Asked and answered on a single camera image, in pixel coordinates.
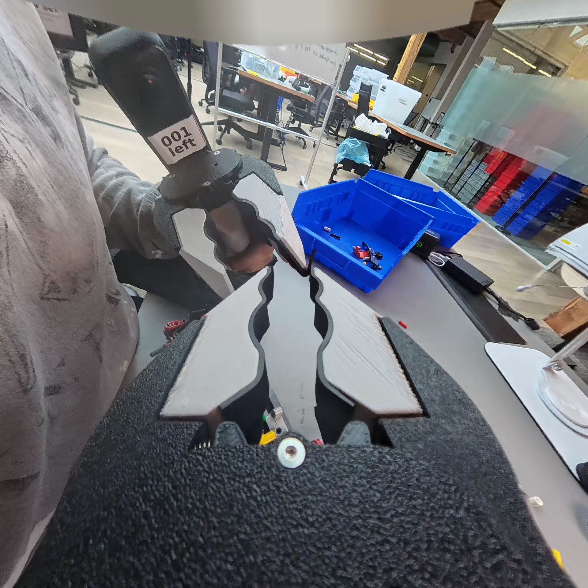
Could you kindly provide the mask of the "stack of clear storage boxes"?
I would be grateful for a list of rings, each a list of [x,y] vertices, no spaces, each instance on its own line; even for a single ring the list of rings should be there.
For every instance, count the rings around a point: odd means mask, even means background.
[[[353,70],[353,75],[349,82],[349,88],[347,89],[346,94],[348,98],[357,101],[358,98],[354,99],[353,96],[359,94],[363,84],[365,86],[371,86],[371,100],[375,100],[382,81],[387,78],[386,72],[357,65]]]

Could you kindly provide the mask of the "white sign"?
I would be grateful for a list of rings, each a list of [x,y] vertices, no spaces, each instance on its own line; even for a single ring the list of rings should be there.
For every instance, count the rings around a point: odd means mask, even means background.
[[[35,5],[35,8],[47,33],[67,36],[70,38],[74,37],[68,13],[48,8],[43,5]]]

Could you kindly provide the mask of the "toy brick assembly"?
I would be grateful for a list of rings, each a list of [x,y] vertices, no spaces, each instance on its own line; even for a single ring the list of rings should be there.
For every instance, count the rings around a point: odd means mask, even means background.
[[[273,389],[269,391],[269,398],[262,416],[262,435],[260,446],[268,445],[284,437],[289,431],[289,424],[283,412],[280,401]]]

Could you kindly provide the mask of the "person's left hand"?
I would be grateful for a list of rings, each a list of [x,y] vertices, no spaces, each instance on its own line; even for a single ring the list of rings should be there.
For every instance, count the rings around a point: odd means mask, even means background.
[[[256,273],[271,264],[275,257],[272,245],[251,242],[241,253],[227,257],[227,266],[234,271]]]

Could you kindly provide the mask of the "wooden pillar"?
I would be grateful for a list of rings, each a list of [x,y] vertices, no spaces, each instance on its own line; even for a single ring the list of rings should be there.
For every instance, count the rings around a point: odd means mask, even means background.
[[[406,82],[426,36],[426,32],[416,33],[410,36],[403,55],[401,56],[399,65],[394,73],[393,80],[398,84],[404,84]]]

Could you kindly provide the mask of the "white storage box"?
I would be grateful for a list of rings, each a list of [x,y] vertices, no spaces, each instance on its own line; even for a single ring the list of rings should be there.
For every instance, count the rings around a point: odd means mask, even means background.
[[[386,121],[405,123],[421,96],[421,92],[386,78],[379,85],[372,114]]]

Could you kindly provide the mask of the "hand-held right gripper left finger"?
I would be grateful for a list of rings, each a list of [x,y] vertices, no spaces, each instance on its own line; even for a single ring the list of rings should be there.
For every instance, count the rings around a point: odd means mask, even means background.
[[[231,421],[246,437],[262,436],[270,387],[261,340],[274,280],[267,266],[203,317],[160,410],[163,420],[203,422],[211,432]]]

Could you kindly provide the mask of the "white plastic bag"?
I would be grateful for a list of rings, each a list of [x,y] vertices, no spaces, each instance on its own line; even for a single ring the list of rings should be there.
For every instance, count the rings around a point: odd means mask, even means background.
[[[353,127],[374,136],[388,137],[389,135],[386,123],[377,119],[371,119],[365,114],[356,116],[353,122]]]

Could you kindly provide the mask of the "white mouse pad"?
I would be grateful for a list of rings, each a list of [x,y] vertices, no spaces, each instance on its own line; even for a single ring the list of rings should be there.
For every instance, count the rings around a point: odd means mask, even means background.
[[[560,358],[555,360],[536,349],[504,343],[489,342],[485,350],[570,473],[587,491],[587,437],[560,422],[537,393],[540,369],[551,365],[563,370]]]

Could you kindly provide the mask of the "person's left forearm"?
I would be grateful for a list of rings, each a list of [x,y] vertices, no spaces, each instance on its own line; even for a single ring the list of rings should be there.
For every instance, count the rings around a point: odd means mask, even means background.
[[[135,252],[146,259],[173,259],[177,251],[155,224],[156,185],[141,180],[107,150],[86,138],[86,161],[94,197],[110,249]]]

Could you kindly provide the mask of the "wooden office desk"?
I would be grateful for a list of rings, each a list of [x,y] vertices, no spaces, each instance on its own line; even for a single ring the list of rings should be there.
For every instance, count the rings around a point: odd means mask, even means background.
[[[418,167],[421,165],[424,156],[428,152],[443,153],[445,155],[456,154],[456,151],[454,149],[448,147],[444,143],[440,142],[438,139],[432,138],[422,132],[419,132],[410,126],[401,123],[386,121],[385,119],[379,116],[369,115],[369,117],[386,123],[387,128],[389,130],[389,145],[387,147],[387,152],[389,147],[393,146],[395,143],[413,142],[416,146],[419,147],[419,150],[413,158],[413,161],[410,163],[407,172],[404,174],[404,179],[411,180],[413,178]]]
[[[302,99],[311,104],[315,102],[315,98],[294,90],[289,85],[281,84],[266,77],[260,77],[255,73],[250,73],[243,69],[238,70],[238,75],[249,81],[256,82],[262,87],[261,105],[258,107],[259,116],[251,119],[258,126],[258,131],[252,138],[262,143],[261,160],[267,162],[274,170],[287,171],[286,165],[271,163],[268,159],[270,147],[272,145],[279,146],[279,141],[273,137],[274,131],[284,133],[285,135],[292,134],[300,138],[304,138],[305,135],[293,129],[285,129],[275,124],[277,103],[280,97]]]

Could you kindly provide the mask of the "wooden book stand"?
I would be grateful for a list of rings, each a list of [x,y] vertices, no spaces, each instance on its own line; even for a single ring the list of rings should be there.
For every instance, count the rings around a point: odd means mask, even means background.
[[[559,337],[570,341],[587,327],[587,300],[574,298],[544,321]]]

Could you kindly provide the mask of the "blue storage bin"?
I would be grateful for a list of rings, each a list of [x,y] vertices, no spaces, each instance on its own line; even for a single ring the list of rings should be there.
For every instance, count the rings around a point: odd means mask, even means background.
[[[375,169],[370,169],[364,180],[431,216],[429,230],[439,235],[441,247],[453,247],[480,222],[470,210],[442,190]]]
[[[378,289],[433,220],[363,179],[302,190],[292,216],[305,253],[316,249],[315,262],[366,293]],[[363,241],[383,254],[382,270],[353,255]]]

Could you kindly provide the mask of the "black power adapter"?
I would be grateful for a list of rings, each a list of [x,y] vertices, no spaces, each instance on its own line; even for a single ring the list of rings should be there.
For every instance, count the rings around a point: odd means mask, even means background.
[[[474,295],[487,291],[494,280],[461,256],[453,256],[442,265],[442,270]]]

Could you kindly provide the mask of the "blue plastic bag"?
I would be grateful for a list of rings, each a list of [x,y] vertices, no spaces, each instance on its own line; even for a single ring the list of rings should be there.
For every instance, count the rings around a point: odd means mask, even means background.
[[[337,147],[334,163],[349,160],[357,165],[371,167],[368,143],[358,138],[346,138]]]

